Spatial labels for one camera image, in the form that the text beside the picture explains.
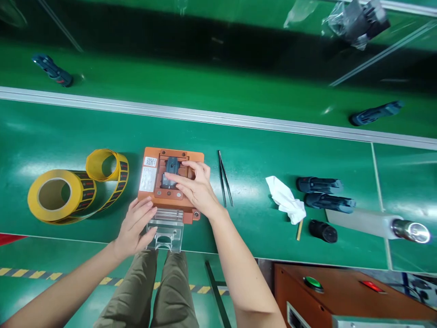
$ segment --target red light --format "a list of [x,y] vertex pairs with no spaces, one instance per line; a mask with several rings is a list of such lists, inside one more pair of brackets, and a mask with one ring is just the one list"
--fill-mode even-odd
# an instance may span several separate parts
[[375,292],[378,292],[380,294],[387,294],[384,290],[380,289],[377,285],[372,283],[371,281],[360,281],[363,285],[366,285],[370,289],[373,289]]

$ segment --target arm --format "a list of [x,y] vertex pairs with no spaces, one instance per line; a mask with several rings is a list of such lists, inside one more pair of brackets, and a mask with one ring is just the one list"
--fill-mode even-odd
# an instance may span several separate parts
[[116,240],[25,305],[2,327],[64,327],[104,277],[152,241],[156,229],[143,236],[140,233],[155,213],[150,198],[135,199],[129,205]]
[[195,170],[195,180],[170,173],[166,173],[166,176],[176,181],[176,188],[209,219],[224,277],[234,302],[237,324],[243,327],[285,327],[278,304],[261,270],[232,223],[228,211],[213,192],[209,182],[210,168],[201,162],[187,161],[182,164]]

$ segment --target qr code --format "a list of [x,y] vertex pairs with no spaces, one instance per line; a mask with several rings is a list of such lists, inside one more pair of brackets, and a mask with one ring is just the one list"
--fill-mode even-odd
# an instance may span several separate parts
[[156,161],[157,161],[157,159],[155,159],[153,157],[146,157],[144,159],[144,165],[155,167],[156,166]]

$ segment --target black cap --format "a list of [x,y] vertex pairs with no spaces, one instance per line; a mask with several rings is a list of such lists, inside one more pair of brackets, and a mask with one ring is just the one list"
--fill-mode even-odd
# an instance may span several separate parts
[[311,220],[309,228],[310,234],[314,237],[320,238],[330,244],[337,242],[337,230],[326,222]]

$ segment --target green button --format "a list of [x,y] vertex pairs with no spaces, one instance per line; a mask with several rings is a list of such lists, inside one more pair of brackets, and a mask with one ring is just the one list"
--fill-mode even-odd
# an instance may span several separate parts
[[315,280],[312,277],[305,277],[305,279],[307,280],[307,282],[309,282],[311,285],[315,286],[315,287],[322,287],[322,285],[320,285],[320,282],[318,282],[317,280]]

